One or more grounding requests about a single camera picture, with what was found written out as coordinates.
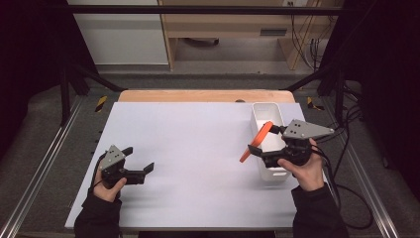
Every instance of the white container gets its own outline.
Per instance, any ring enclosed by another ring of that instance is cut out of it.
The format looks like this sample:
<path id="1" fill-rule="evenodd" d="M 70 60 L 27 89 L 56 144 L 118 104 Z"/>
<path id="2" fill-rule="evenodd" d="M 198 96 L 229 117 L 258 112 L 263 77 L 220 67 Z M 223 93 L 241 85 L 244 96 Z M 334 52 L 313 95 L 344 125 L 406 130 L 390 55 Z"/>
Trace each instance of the white container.
<path id="1" fill-rule="evenodd" d="M 255 136 L 259 132 L 260 128 L 267 121 L 271 121 L 276 126 L 283 126 L 283 120 L 281 118 L 281 113 L 280 109 L 278 108 L 278 105 L 273 102 L 254 103 L 251 118 L 253 136 Z M 262 141 L 262 143 L 259 145 L 259 148 L 261 148 L 263 152 L 279 151 L 284 147 L 285 143 L 281 139 L 281 135 L 276 135 L 273 133 L 268 133 Z M 285 181 L 291 174 L 291 172 L 285 170 L 282 167 L 266 168 L 261 158 L 255 158 L 258 160 L 259 170 L 263 180 Z"/>

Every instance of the white table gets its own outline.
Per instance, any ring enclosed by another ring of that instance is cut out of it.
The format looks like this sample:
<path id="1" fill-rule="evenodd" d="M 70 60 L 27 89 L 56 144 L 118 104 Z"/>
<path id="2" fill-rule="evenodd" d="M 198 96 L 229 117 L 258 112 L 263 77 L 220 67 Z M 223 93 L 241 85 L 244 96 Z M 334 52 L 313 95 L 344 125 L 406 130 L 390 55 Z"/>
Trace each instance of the white table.
<path id="1" fill-rule="evenodd" d="M 279 103 L 285 125 L 304 120 Z M 273 230 L 291 227 L 295 178 L 266 182 L 257 158 L 239 158 L 252 139 L 252 103 L 117 102 L 65 227 L 73 228 L 97 159 L 111 145 L 133 147 L 125 168 L 155 162 L 145 184 L 122 190 L 120 226 L 133 230 Z"/>

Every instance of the gray floor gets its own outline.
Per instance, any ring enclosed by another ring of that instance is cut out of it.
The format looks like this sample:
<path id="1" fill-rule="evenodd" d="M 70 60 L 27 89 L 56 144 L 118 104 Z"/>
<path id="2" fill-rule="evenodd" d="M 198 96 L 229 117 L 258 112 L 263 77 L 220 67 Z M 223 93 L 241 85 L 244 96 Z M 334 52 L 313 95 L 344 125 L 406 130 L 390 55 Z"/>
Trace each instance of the gray floor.
<path id="1" fill-rule="evenodd" d="M 206 43 L 180 42 L 174 71 L 162 67 L 128 66 L 122 74 L 116 69 L 118 68 L 104 66 L 101 67 L 101 72 L 111 81 L 129 88 L 226 89 L 279 89 L 303 78 L 311 71 L 303 62 L 299 70 L 289 71 L 276 41 L 228 39 L 221 39 L 220 45 L 216 47 Z M 83 97 L 72 129 L 20 227 L 22 237 L 24 234 L 26 237 L 60 237 L 64 234 L 72 236 L 72 231 L 66 230 L 63 224 L 92 159 L 92 152 L 100 139 L 100 131 L 104 128 L 112 102 L 119 95 L 91 80 L 88 82 L 91 91 L 88 96 Z M 314 82 L 305 86 L 294 92 L 294 96 L 301 104 L 307 121 L 327 126 L 333 119 L 326 110 L 307 107 L 307 96 L 312 96 L 314 104 L 320 106 L 325 106 L 325 100 L 331 99 L 317 97 L 314 91 L 316 84 Z M 94 112 L 102 95 L 108 96 L 104 108 L 101 112 Z M 2 225 L 19 203 L 58 130 L 59 100 L 58 87 L 32 98 L 28 116 L 14 139 L 13 146 L 0 162 Z M 345 104 L 350 108 L 355 102 L 346 98 Z M 420 237 L 420 204 L 399 172 L 383 167 L 376 140 L 363 120 L 356 120 L 351 124 L 351 142 L 399 237 Z M 338 139 L 320 146 L 335 165 L 342 150 Z M 339 169 L 336 181 L 361 192 L 347 157 Z M 354 225 L 365 224 L 368 221 L 365 206 L 354 195 L 345 190 L 340 192 L 344 219 Z M 368 229 L 349 228 L 349 231 L 352 237 L 382 237 L 376 222 Z M 277 237 L 291 237 L 290 229 L 278 231 Z"/>

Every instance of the orange stick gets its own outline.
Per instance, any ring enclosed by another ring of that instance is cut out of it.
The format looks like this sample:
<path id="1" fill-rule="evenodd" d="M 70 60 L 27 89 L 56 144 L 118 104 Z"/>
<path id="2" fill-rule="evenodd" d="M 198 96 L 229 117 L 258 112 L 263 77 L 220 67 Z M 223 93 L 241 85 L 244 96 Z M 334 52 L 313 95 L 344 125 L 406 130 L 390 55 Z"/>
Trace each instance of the orange stick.
<path id="1" fill-rule="evenodd" d="M 267 121 L 263 124 L 262 128 L 259 130 L 259 132 L 257 133 L 257 135 L 254 137 L 254 139 L 250 142 L 250 145 L 257 147 L 259 146 L 262 142 L 263 139 L 265 138 L 266 134 L 268 134 L 269 129 L 271 129 L 272 127 L 272 122 L 271 121 Z M 250 150 L 247 148 L 244 153 L 241 156 L 241 159 L 239 160 L 241 163 L 243 163 L 247 157 L 250 156 Z"/>

